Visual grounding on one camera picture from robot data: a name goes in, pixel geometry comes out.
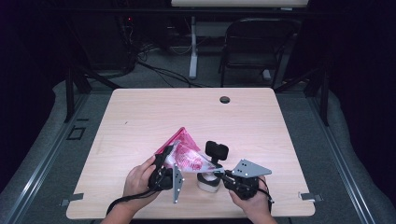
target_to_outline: chair back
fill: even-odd
[[[233,22],[227,29],[225,45],[238,46],[249,43],[249,50],[279,48],[298,33],[299,22],[287,19],[244,18]]]

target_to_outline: person's right hand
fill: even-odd
[[[155,170],[155,165],[152,164],[154,161],[155,156],[151,156],[143,164],[136,166],[128,174],[125,180],[124,192],[122,194],[123,197],[140,194],[149,189],[149,177]],[[134,212],[137,212],[141,208],[154,201],[154,199],[156,199],[159,194],[160,192],[151,193],[151,195],[148,197],[131,200],[126,202],[125,205],[127,205]]]
[[[265,176],[261,175],[259,178],[265,181]],[[267,191],[267,187],[260,180],[259,188]],[[268,208],[268,197],[264,193],[257,191],[253,198],[242,200],[232,190],[229,192],[233,203],[242,208],[247,218],[254,224],[276,223]]]

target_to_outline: black strap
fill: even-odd
[[[113,203],[111,203],[110,206],[107,208],[106,216],[111,212],[111,210],[117,203],[125,203],[125,202],[131,201],[133,199],[147,198],[147,197],[153,195],[155,192],[156,191],[154,191],[153,189],[148,189],[147,191],[145,191],[143,193],[118,198]]]
[[[265,187],[267,187],[267,191],[265,191],[265,190],[263,190],[263,189],[257,189],[257,190],[258,190],[259,192],[264,193],[265,195],[267,195],[268,201],[269,201],[270,203],[275,203],[274,200],[272,199],[271,195],[270,195],[270,189],[268,189],[267,183],[265,183],[265,181],[264,181],[263,179],[261,179],[261,178],[259,178],[259,179],[260,179],[260,181],[261,181],[262,183],[264,183]]]

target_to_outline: red plastic bag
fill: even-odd
[[[182,172],[206,173],[216,170],[216,166],[199,153],[200,148],[184,127],[180,128],[166,141],[155,154],[162,153],[167,146],[173,146],[174,148],[165,160],[165,167],[173,167],[175,163]]]

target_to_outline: desk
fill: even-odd
[[[172,0],[172,7],[306,7],[308,0]],[[196,20],[191,17],[191,62],[189,78],[197,76]]]
[[[231,102],[223,104],[221,96]],[[119,89],[113,92],[67,216],[103,218],[110,203],[122,195],[129,171],[161,147],[180,127],[185,127],[205,155],[208,140],[229,147],[221,164],[233,169],[247,159],[273,171],[267,183],[275,200],[273,216],[311,216],[315,207],[302,201],[309,192],[274,91],[249,89]],[[185,181],[178,203],[172,190],[163,191],[135,218],[244,217],[228,190],[217,193],[198,189],[195,174]]]

